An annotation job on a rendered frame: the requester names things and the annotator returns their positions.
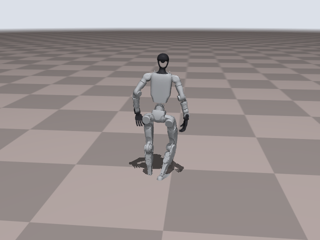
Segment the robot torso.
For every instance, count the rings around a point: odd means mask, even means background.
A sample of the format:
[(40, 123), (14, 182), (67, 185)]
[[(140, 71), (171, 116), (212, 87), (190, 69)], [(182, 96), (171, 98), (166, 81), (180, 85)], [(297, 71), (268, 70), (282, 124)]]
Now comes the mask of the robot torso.
[(164, 123), (166, 111), (164, 110), (164, 104), (167, 103), (172, 88), (172, 74), (158, 74), (156, 71), (151, 74), (150, 77), (150, 95), (154, 103), (157, 103), (152, 110), (151, 121), (156, 123)]

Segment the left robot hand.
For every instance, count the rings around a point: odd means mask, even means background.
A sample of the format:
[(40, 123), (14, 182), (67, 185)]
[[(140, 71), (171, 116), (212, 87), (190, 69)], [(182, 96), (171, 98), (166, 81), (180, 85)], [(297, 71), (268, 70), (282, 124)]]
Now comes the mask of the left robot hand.
[[(140, 111), (140, 108), (139, 108), (139, 112), (136, 112), (135, 111), (135, 109), (134, 109), (134, 113), (136, 114), (135, 115), (135, 120), (136, 120), (136, 125), (138, 126), (140, 126), (140, 124), (141, 124), (141, 126), (143, 126), (143, 125), (145, 125), (143, 122), (141, 122), (142, 121), (142, 114), (140, 114), (141, 113), (141, 111)], [(138, 122), (137, 122), (138, 121)], [(140, 122), (139, 122), (140, 121)], [(142, 125), (142, 123), (143, 123), (143, 125)]]

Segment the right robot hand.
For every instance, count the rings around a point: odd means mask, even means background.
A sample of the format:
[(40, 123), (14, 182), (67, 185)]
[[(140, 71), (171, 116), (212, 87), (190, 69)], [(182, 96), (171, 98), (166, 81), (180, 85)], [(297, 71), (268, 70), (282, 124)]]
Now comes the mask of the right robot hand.
[(189, 115), (186, 114), (185, 117), (183, 117), (184, 121), (183, 124), (180, 126), (182, 127), (182, 129), (179, 130), (179, 132), (184, 132), (186, 130), (187, 124), (188, 124), (188, 120), (189, 120)]

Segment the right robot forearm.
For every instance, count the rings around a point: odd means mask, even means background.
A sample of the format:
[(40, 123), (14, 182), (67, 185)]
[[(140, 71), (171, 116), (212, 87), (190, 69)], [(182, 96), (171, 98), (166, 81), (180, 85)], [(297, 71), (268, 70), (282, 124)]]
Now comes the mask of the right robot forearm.
[[(186, 97), (186, 96), (185, 96)], [(180, 103), (180, 105), (181, 105), (181, 108), (182, 108), (182, 112), (183, 112), (183, 117), (185, 118), (185, 116), (186, 116), (186, 114), (188, 114), (189, 115), (189, 117), (190, 117), (190, 114), (189, 114), (189, 110), (188, 110), (188, 105), (187, 105), (188, 103), (187, 103), (187, 99), (185, 98), (185, 100), (184, 101), (182, 101), (181, 103)], [(188, 117), (188, 118), (189, 118)]]

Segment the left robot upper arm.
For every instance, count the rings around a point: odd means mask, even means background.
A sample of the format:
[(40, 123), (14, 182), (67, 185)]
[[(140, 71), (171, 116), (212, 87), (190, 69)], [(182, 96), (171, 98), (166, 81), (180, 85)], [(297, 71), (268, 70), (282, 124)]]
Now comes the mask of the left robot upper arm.
[(137, 84), (136, 88), (133, 91), (133, 95), (140, 97), (142, 95), (141, 89), (151, 80), (152, 73), (145, 73), (142, 79)]

